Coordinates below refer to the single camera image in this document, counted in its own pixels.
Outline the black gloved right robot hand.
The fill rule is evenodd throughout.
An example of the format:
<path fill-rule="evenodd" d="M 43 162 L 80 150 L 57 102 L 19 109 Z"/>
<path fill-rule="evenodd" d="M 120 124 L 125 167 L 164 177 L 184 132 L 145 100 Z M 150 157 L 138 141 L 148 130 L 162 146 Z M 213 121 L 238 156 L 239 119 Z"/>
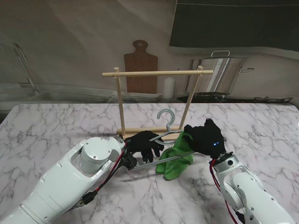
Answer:
<path fill-rule="evenodd" d="M 221 130 L 212 119 L 206 119 L 203 126 L 186 125 L 184 133 L 185 141 L 194 152 L 208 155 L 212 159 L 226 153 Z"/>

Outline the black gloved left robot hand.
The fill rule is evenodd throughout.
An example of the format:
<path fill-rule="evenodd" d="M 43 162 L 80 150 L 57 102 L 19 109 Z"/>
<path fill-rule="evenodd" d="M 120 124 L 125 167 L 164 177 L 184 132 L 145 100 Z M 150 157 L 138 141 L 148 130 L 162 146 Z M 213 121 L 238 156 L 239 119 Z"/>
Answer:
<path fill-rule="evenodd" d="M 152 131 L 142 131 L 132 137 L 126 138 L 128 151 L 131 153 L 140 152 L 142 160 L 145 163 L 153 162 L 154 155 L 160 157 L 160 152 L 164 150 L 164 145 L 160 145 L 155 141 L 150 141 L 158 135 Z"/>

